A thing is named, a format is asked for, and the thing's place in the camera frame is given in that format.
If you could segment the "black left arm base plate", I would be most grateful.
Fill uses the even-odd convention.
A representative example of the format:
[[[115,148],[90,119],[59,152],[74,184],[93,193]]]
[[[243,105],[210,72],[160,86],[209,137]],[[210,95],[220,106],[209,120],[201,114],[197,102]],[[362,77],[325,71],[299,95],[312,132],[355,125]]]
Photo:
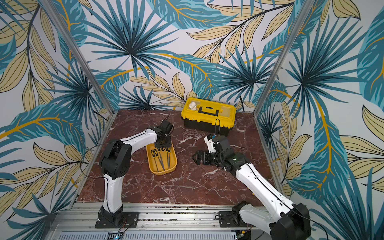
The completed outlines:
[[[135,229],[139,219],[139,212],[121,212],[111,214],[109,212],[98,213],[95,224],[96,229]]]

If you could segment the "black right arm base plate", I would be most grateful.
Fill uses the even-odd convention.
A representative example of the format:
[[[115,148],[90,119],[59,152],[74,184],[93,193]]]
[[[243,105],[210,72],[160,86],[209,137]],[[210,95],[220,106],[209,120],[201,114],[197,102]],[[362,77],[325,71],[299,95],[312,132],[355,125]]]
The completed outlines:
[[[249,225],[243,222],[239,215],[232,211],[220,211],[215,215],[221,228],[247,228]]]

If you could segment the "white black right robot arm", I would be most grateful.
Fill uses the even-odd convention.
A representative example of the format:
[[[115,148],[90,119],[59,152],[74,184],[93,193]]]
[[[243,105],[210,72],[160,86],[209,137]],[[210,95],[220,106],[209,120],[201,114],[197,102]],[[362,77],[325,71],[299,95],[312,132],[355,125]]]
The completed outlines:
[[[241,203],[233,207],[235,216],[245,224],[264,231],[273,240],[306,240],[311,234],[310,213],[303,204],[295,204],[272,186],[242,153],[236,153],[228,138],[210,134],[204,138],[207,151],[197,151],[197,165],[219,167],[242,182],[266,208],[256,209]]]

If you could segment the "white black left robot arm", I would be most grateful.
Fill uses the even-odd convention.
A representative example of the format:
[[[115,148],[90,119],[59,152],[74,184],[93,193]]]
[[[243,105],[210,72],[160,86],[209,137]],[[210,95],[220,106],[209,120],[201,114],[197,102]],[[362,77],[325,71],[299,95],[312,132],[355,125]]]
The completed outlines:
[[[100,161],[105,179],[103,211],[112,216],[122,211],[122,184],[130,168],[131,156],[150,144],[154,144],[156,148],[170,147],[173,127],[173,124],[164,120],[159,126],[107,144]]]

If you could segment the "yellow plastic storage tray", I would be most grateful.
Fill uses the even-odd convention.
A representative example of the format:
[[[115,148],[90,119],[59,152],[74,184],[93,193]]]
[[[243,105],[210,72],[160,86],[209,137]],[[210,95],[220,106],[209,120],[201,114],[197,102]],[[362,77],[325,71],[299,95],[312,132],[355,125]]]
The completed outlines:
[[[146,152],[150,171],[157,175],[165,175],[173,172],[178,164],[173,144],[167,148],[156,148],[155,144],[146,146]]]

